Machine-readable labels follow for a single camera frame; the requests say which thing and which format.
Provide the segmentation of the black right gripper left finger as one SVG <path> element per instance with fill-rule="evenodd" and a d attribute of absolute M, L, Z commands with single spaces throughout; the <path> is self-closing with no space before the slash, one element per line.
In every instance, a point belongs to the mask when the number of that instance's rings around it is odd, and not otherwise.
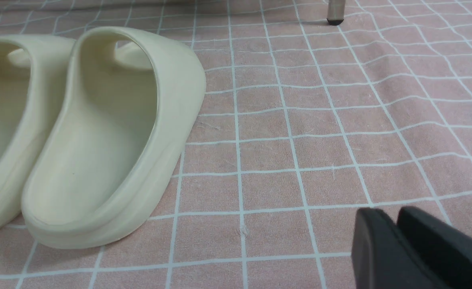
<path fill-rule="evenodd" d="M 381 209 L 356 212 L 351 250 L 358 289 L 448 289 Z"/>

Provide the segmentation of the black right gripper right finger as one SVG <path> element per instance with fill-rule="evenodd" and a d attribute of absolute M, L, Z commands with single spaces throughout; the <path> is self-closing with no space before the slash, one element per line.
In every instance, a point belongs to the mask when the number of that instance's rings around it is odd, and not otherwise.
<path fill-rule="evenodd" d="M 429 269 L 452 289 L 472 289 L 472 238 L 414 206 L 401 208 L 397 227 Z"/>

